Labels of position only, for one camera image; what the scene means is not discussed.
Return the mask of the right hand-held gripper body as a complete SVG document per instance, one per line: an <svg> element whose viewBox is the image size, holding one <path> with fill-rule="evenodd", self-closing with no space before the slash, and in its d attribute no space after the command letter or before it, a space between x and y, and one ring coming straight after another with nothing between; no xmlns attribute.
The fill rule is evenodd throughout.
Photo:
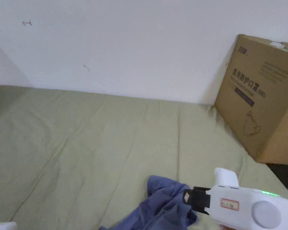
<svg viewBox="0 0 288 230"><path fill-rule="evenodd" d="M240 187L234 171L214 170L212 188L185 189L183 202L236 230L288 230L288 199L263 190Z"/></svg>

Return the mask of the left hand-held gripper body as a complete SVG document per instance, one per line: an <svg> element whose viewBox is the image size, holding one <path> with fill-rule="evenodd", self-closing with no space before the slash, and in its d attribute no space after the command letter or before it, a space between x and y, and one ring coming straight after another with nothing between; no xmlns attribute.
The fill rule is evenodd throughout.
<svg viewBox="0 0 288 230"><path fill-rule="evenodd" d="M17 230L17 224L15 222L1 222L0 230Z"/></svg>

